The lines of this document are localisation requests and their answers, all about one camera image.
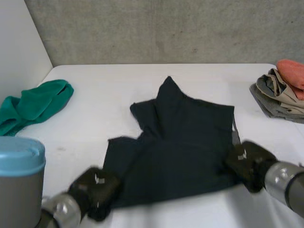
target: fabric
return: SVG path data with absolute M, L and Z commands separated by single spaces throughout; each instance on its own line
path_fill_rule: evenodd
M 156 99 L 130 109 L 143 133 L 138 139 L 109 140 L 104 169 L 123 181 L 112 208 L 193 196 L 238 183 L 223 163 L 237 132 L 232 130 L 233 106 L 190 98 L 168 77 Z
M 304 100 L 304 64 L 289 59 L 278 61 L 276 68 L 299 100 Z
M 261 76 L 256 81 L 256 86 L 266 96 L 280 101 L 281 107 L 287 108 L 288 113 L 304 114 L 304 101 L 295 96 L 276 69 L 271 69 L 267 75 Z
M 25 126 L 46 121 L 68 103 L 74 90 L 65 80 L 54 80 L 9 96 L 0 108 L 0 135 L 14 136 Z
M 263 94 L 255 83 L 250 86 L 249 90 L 265 115 L 270 118 L 281 118 L 295 123 L 304 124 L 303 115 L 289 113 L 286 108 L 280 106 L 279 101 Z

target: black t-shirt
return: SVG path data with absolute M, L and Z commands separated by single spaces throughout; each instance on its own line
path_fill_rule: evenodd
M 130 109 L 143 133 L 137 139 L 109 140 L 104 169 L 123 182 L 113 208 L 193 196 L 238 183 L 224 165 L 236 135 L 233 106 L 190 98 L 167 77 L 156 99 Z

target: green cloth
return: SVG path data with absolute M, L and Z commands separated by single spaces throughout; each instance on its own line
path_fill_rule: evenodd
M 38 124 L 59 112 L 74 89 L 65 80 L 54 80 L 23 90 L 21 98 L 8 96 L 0 108 L 0 135 L 14 136 L 25 126 Z

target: blue lid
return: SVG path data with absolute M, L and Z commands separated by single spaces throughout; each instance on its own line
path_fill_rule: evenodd
M 45 165 L 45 148 L 39 141 L 0 136 L 0 177 L 32 175 Z

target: white table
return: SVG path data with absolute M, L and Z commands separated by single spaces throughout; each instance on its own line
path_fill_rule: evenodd
M 304 125 L 267 118 L 249 86 L 274 67 L 269 64 L 83 65 L 55 67 L 44 81 L 65 79 L 75 92 L 67 106 L 18 136 L 46 146 L 44 195 L 65 190 L 91 165 L 101 166 L 107 139 L 141 130 L 129 106 L 154 98 L 170 75 L 189 96 L 234 105 L 241 140 L 251 139 L 279 159 L 304 161 Z M 237 186 L 153 206 L 117 209 L 101 224 L 82 228 L 300 228 L 304 219 L 264 191 L 251 195 Z

